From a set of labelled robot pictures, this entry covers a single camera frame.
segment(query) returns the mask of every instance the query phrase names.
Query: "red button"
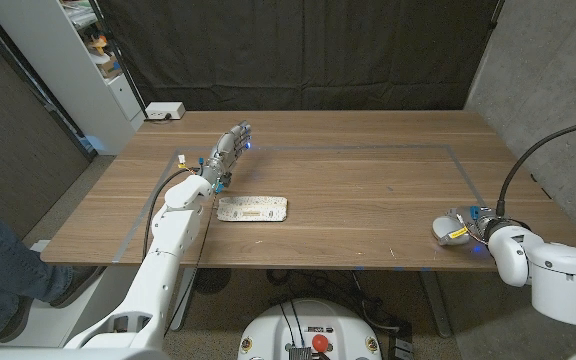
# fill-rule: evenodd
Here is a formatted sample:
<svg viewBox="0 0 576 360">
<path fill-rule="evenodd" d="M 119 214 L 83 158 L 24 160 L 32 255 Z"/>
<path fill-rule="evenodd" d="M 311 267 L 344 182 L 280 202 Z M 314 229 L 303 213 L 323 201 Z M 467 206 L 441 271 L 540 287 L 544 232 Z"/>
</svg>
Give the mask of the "red button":
<svg viewBox="0 0 576 360">
<path fill-rule="evenodd" d="M 328 349 L 328 338 L 325 336 L 318 334 L 312 338 L 312 347 L 317 350 L 317 352 L 326 352 Z"/>
</svg>

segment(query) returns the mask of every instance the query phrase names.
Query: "wire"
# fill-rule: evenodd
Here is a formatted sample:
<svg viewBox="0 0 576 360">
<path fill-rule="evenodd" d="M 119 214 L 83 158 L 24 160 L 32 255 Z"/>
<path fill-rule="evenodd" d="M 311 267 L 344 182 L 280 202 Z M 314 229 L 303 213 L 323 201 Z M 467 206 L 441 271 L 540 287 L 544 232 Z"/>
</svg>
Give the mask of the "wire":
<svg viewBox="0 0 576 360">
<path fill-rule="evenodd" d="M 268 276 L 269 280 L 271 278 L 274 278 L 274 276 L 272 275 L 273 271 L 274 270 L 268 270 L 267 271 L 267 276 Z M 301 291 L 301 292 L 294 291 L 293 284 L 291 281 L 289 281 L 290 280 L 289 274 L 287 274 L 286 276 L 283 276 L 281 278 L 281 280 L 287 282 L 288 290 L 290 291 L 290 293 L 292 294 L 292 296 L 294 298 L 323 297 L 323 298 L 326 298 L 326 299 L 333 301 L 333 302 L 343 302 L 350 309 L 353 309 L 353 311 L 355 313 L 362 315 L 362 317 L 375 328 L 379 328 L 379 329 L 382 329 L 382 330 L 387 331 L 387 332 L 394 332 L 396 334 L 401 333 L 401 331 L 407 331 L 407 329 L 409 330 L 410 324 L 408 322 L 401 320 L 401 319 L 398 319 L 396 316 L 392 315 L 388 311 L 381 308 L 382 302 L 379 298 L 371 299 L 371 298 L 367 297 L 365 295 L 365 293 L 363 292 L 361 285 L 359 284 L 359 279 L 357 278 L 354 271 L 349 271 L 349 272 L 350 272 L 351 276 L 346 276 L 341 271 L 336 271 L 335 274 L 339 274 L 340 277 L 346 281 L 349 281 L 351 283 L 354 282 L 354 285 L 352 287 L 353 288 L 356 287 L 357 290 L 353 291 L 352 289 L 348 289 L 348 288 L 340 285 L 339 283 L 329 279 L 328 273 L 323 272 L 323 271 L 309 272 L 309 271 L 302 271 L 302 270 L 289 270 L 289 274 L 298 274 L 298 275 L 304 277 L 308 281 L 308 283 L 312 286 L 312 288 L 316 289 L 316 291 Z M 328 289 L 334 288 L 334 290 L 336 290 L 336 291 L 334 291 L 334 292 L 327 291 L 326 287 L 328 287 Z M 374 306 L 373 311 L 376 310 L 376 311 L 379 311 L 379 312 L 385 314 L 390 319 L 390 321 L 395 321 L 395 323 L 399 324 L 399 326 L 385 326 L 385 325 L 380 325 L 379 323 L 374 321 L 370 317 L 370 315 L 369 315 L 370 312 L 367 309 L 367 306 L 369 303 Z"/>
<path fill-rule="evenodd" d="M 359 285 L 359 279 L 357 278 L 357 274 L 355 274 L 354 271 L 350 272 L 352 274 L 353 279 L 355 280 L 355 285 L 357 285 L 357 290 L 361 291 L 361 285 Z M 384 326 L 384 325 L 380 325 L 377 324 L 375 321 L 373 321 L 369 316 L 368 313 L 366 312 L 366 301 L 365 300 L 361 300 L 361 309 L 364 312 L 364 318 L 366 319 L 366 321 L 368 321 L 372 326 L 379 328 L 379 329 L 383 329 L 383 330 L 392 330 L 395 332 L 398 332 L 400 330 L 399 326 Z"/>
<path fill-rule="evenodd" d="M 142 249 L 142 256 L 141 261 L 144 261 L 148 252 L 148 235 L 150 235 L 150 224 L 152 223 L 152 212 L 155 210 L 155 204 L 157 203 L 157 198 L 159 197 L 159 193 L 161 190 L 170 182 L 170 180 L 174 179 L 177 175 L 189 171 L 188 168 L 182 168 L 178 171 L 175 171 L 172 175 L 168 176 L 166 180 L 164 180 L 161 185 L 155 191 L 155 195 L 152 197 L 152 203 L 150 204 L 150 210 L 148 211 L 148 220 L 146 221 L 146 233 L 144 234 L 144 245 Z"/>
<path fill-rule="evenodd" d="M 497 210 L 496 210 L 497 216 L 502 217 L 506 213 L 506 201 L 505 201 L 506 191 L 508 190 L 508 186 L 510 185 L 510 181 L 515 176 L 515 173 L 517 173 L 517 170 L 519 170 L 519 167 L 524 163 L 524 161 L 526 161 L 526 159 L 530 155 L 532 155 L 532 153 L 534 153 L 535 150 L 539 149 L 543 144 L 549 142 L 550 140 L 556 139 L 556 138 L 560 137 L 561 135 L 565 135 L 565 134 L 571 133 L 573 131 L 576 131 L 576 125 L 567 127 L 565 129 L 559 130 L 555 133 L 552 133 L 552 134 L 546 136 L 545 138 L 539 140 L 535 145 L 531 146 L 530 149 L 528 149 L 519 158 L 519 160 L 517 160 L 515 165 L 512 167 L 512 169 L 508 173 L 508 176 L 506 176 L 506 180 L 504 180 L 504 184 L 501 186 L 501 192 L 499 193 L 499 200 L 497 200 Z"/>
<path fill-rule="evenodd" d="M 172 317 L 170 318 L 170 321 L 168 322 L 168 326 L 166 326 L 166 331 L 164 331 L 163 337 L 166 337 L 166 335 L 168 334 L 168 331 L 170 330 L 170 327 L 172 326 L 172 322 L 175 321 L 175 316 L 177 316 L 179 309 L 181 309 L 181 304 L 186 299 L 186 295 L 188 295 L 188 291 L 190 291 L 190 288 L 192 287 L 193 281 L 195 281 L 195 275 L 197 275 L 197 268 L 196 267 L 195 267 L 195 270 L 192 272 L 192 277 L 190 278 L 190 282 L 188 283 L 188 286 L 186 286 L 186 290 L 184 291 L 184 294 L 181 296 L 181 300 L 179 301 L 179 305 L 177 305 L 175 312 L 172 313 Z"/>
<path fill-rule="evenodd" d="M 364 311 L 364 318 L 366 319 L 366 321 L 368 321 L 370 323 L 370 325 L 379 328 L 379 329 L 383 329 L 383 330 L 392 330 L 395 332 L 398 332 L 400 327 L 399 326 L 384 326 L 384 325 L 379 325 L 376 322 L 374 322 L 366 313 L 366 305 L 364 304 L 364 301 L 361 301 L 361 308 Z"/>
<path fill-rule="evenodd" d="M 290 321 L 288 321 L 288 317 L 286 316 L 286 312 L 284 311 L 284 307 L 281 303 L 279 303 L 279 307 L 281 308 L 281 313 L 284 314 L 286 324 L 288 324 L 288 330 L 290 330 L 290 339 L 292 339 L 292 346 L 295 346 L 295 337 L 292 335 L 292 327 L 290 326 Z"/>
<path fill-rule="evenodd" d="M 482 239 L 480 239 L 479 236 L 477 236 L 477 234 L 475 234 L 475 232 L 472 231 L 468 225 L 466 225 L 466 223 L 464 222 L 464 218 L 461 217 L 461 215 L 459 215 L 459 214 L 456 214 L 456 215 L 457 215 L 457 220 L 459 220 L 459 222 L 461 223 L 461 226 L 463 226 L 466 229 L 466 231 L 468 232 L 468 235 L 470 235 L 470 237 L 472 237 L 473 239 L 479 241 L 480 243 L 482 243 L 484 245 L 488 245 L 487 242 L 484 242 Z"/>
<path fill-rule="evenodd" d="M 170 115 L 170 113 L 166 113 L 166 116 L 164 116 L 164 118 L 162 120 L 150 120 L 150 119 L 146 119 L 146 120 L 150 120 L 151 124 L 166 125 L 166 124 L 170 124 L 172 122 L 171 118 L 172 118 L 172 115 Z"/>
<path fill-rule="evenodd" d="M 299 328 L 299 336 L 301 336 L 301 347 L 306 347 L 306 342 L 304 341 L 304 334 L 301 332 L 301 324 L 299 324 L 299 317 L 297 317 L 297 310 L 295 310 L 295 304 L 290 299 L 290 306 L 292 306 L 292 313 L 295 314 L 295 320 L 297 320 L 297 327 Z"/>
</svg>

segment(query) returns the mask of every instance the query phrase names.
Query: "power strip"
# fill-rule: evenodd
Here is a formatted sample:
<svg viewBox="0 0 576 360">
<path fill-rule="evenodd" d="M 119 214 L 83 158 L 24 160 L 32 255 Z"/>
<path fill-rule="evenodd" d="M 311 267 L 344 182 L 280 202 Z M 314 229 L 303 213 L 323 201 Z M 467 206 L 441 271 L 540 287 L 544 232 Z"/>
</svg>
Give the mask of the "power strip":
<svg viewBox="0 0 576 360">
<path fill-rule="evenodd" d="M 181 119 L 186 112 L 182 102 L 152 102 L 146 108 L 150 120 Z"/>
</svg>

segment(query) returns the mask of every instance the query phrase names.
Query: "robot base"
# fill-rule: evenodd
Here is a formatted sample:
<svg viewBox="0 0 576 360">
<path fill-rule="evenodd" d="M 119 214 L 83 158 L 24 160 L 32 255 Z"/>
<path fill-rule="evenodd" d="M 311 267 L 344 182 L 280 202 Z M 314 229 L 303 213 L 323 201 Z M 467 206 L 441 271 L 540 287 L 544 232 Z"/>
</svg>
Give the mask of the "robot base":
<svg viewBox="0 0 576 360">
<path fill-rule="evenodd" d="M 324 354 L 331 360 L 381 359 L 375 333 L 352 311 L 320 299 L 295 299 L 292 303 L 295 311 L 290 302 L 285 302 L 266 310 L 248 325 L 239 343 L 237 359 L 288 360 L 287 349 L 293 344 L 290 328 L 295 346 L 310 347 L 313 353 L 317 352 L 313 338 L 317 335 L 325 336 L 328 348 Z M 301 325 L 305 346 L 301 343 L 297 320 Z"/>
</svg>

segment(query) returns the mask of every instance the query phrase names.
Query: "black curtain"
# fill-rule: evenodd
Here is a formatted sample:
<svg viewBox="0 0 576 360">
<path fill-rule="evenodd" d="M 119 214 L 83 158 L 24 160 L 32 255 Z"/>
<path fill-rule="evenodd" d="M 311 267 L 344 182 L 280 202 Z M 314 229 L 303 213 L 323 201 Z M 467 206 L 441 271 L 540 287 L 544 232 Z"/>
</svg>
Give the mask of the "black curtain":
<svg viewBox="0 0 576 360">
<path fill-rule="evenodd" d="M 497 0 L 98 0 L 144 101 L 461 109 Z"/>
</svg>

